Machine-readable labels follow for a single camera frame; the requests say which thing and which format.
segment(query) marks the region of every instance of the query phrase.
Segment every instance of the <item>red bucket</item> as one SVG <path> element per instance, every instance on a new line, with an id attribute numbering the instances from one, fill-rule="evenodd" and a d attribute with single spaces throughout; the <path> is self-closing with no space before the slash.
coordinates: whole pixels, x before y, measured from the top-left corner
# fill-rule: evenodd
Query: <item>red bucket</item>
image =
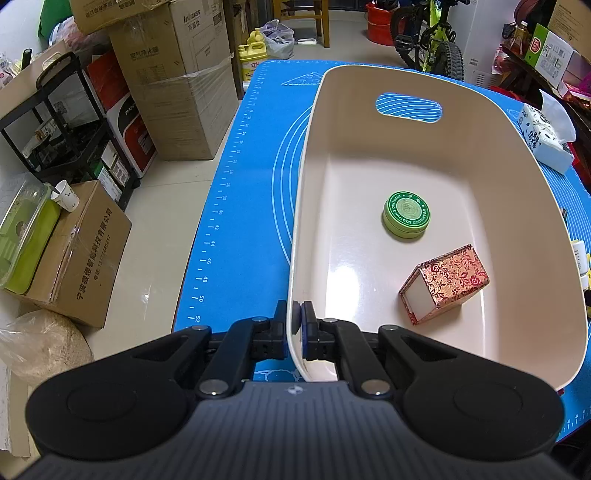
<path id="1" fill-rule="evenodd" d="M 394 46 L 392 34 L 390 33 L 390 18 L 392 12 L 382 10 L 374 4 L 366 4 L 368 9 L 368 38 L 380 45 Z"/>

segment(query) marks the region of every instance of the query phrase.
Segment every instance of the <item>paper cup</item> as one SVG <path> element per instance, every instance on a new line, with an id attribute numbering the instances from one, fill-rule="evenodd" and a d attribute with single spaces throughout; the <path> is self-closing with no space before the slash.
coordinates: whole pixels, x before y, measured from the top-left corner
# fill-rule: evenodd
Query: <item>paper cup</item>
<path id="1" fill-rule="evenodd" d="M 68 212 L 73 212 L 80 203 L 78 195 L 76 195 L 72 187 L 68 185 L 68 182 L 62 180 L 56 185 L 56 190 L 59 193 L 51 192 L 51 199 L 56 202 L 60 207 Z"/>

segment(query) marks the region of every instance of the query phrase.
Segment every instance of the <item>clear plastic container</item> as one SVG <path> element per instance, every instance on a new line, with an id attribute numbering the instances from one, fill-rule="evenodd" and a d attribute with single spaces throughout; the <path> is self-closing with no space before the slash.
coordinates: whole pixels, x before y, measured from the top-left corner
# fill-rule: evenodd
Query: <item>clear plastic container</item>
<path id="1" fill-rule="evenodd" d="M 25 293 L 60 216 L 51 189 L 26 172 L 0 187 L 0 288 Z"/>

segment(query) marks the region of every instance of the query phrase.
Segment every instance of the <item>black handle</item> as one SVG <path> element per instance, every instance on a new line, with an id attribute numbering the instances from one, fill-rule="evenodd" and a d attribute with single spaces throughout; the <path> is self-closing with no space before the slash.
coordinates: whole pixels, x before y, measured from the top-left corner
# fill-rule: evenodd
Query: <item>black handle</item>
<path id="1" fill-rule="evenodd" d="M 21 71 L 26 69 L 31 64 L 31 55 L 33 51 L 30 48 L 26 48 L 22 52 L 22 62 L 21 62 Z"/>
<path id="2" fill-rule="evenodd" d="M 49 73 L 65 60 L 80 61 L 78 60 L 78 57 L 76 57 L 76 55 L 71 51 L 64 53 L 61 57 L 52 61 L 51 64 L 45 70 L 43 70 L 43 72 L 41 72 L 41 74 L 37 78 L 37 81 L 35 83 L 35 87 L 37 87 L 37 90 L 43 87 L 43 80 L 46 79 Z"/>

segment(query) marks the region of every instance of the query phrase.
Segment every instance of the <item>plastic bag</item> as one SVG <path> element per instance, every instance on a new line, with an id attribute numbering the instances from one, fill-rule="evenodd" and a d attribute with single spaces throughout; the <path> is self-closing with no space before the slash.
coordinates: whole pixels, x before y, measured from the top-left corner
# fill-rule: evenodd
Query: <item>plastic bag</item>
<path id="1" fill-rule="evenodd" d="M 271 20 L 261 27 L 261 33 L 265 36 L 265 45 L 269 58 L 287 60 L 294 54 L 294 31 L 279 23 L 279 20 Z"/>
<path id="2" fill-rule="evenodd" d="M 0 327 L 0 359 L 35 387 L 54 375 L 92 362 L 93 357 L 68 318 L 37 310 Z"/>
<path id="3" fill-rule="evenodd" d="M 506 72 L 510 72 L 515 68 L 515 64 L 509 58 L 505 52 L 503 52 L 503 47 L 499 46 L 496 49 L 495 59 L 492 61 L 492 74 L 503 74 Z"/>
<path id="4" fill-rule="evenodd" d="M 105 30 L 99 30 L 89 35 L 84 35 L 78 30 L 74 17 L 66 18 L 57 24 L 49 36 L 49 46 L 52 47 L 63 40 L 69 51 L 74 52 L 82 65 L 88 65 L 92 55 L 103 54 L 111 49 L 111 41 Z"/>
<path id="5" fill-rule="evenodd" d="M 3 52 L 0 52 L 0 90 L 18 75 L 15 64 Z"/>

